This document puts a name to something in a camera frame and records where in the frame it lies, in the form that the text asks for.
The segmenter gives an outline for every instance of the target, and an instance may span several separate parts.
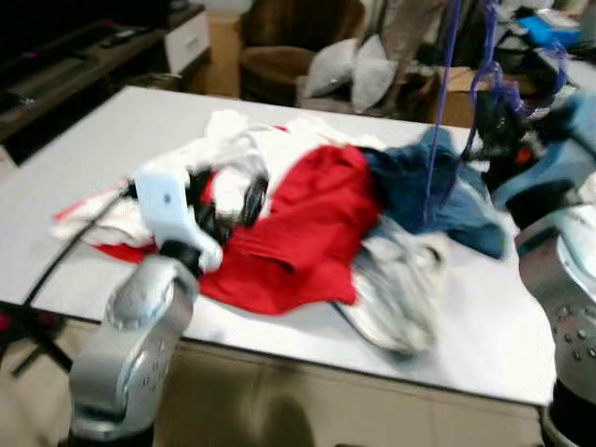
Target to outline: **white drawer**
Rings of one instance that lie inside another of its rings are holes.
[[[165,44],[169,72],[177,75],[210,46],[207,13],[201,12],[166,35]]]

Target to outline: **wall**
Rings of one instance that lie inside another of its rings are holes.
[[[191,0],[191,3],[200,3],[207,9],[244,12],[251,7],[252,0]]]

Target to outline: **gray cloth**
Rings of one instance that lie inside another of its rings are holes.
[[[383,216],[352,264],[357,302],[337,307],[375,345],[405,355],[428,351],[436,340],[446,252],[444,235],[414,236]]]

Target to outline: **white table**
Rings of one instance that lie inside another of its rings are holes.
[[[538,49],[536,52],[554,71],[559,71],[557,60],[551,58],[544,50]],[[567,61],[567,81],[577,88],[596,90],[596,65],[570,59]]]
[[[200,136],[211,112],[232,108],[252,121],[283,124],[303,112],[142,88],[127,88],[73,126],[0,185],[0,299],[22,303],[61,247],[50,219],[80,197],[114,183],[145,159]],[[351,135],[392,145],[427,125],[309,112]],[[453,129],[460,147],[466,129]],[[512,240],[495,261],[455,243],[440,304],[439,342],[418,359],[400,359],[365,342],[327,304],[265,317],[200,297],[188,339],[331,365],[359,373],[487,397],[545,404],[555,378],[553,343],[541,308],[522,286]],[[110,293],[133,266],[80,246],[38,295],[34,307],[99,320]]]

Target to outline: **brown armchair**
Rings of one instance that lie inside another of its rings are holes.
[[[359,0],[255,0],[242,23],[242,98],[294,105],[296,80],[315,54],[358,37],[363,20]]]

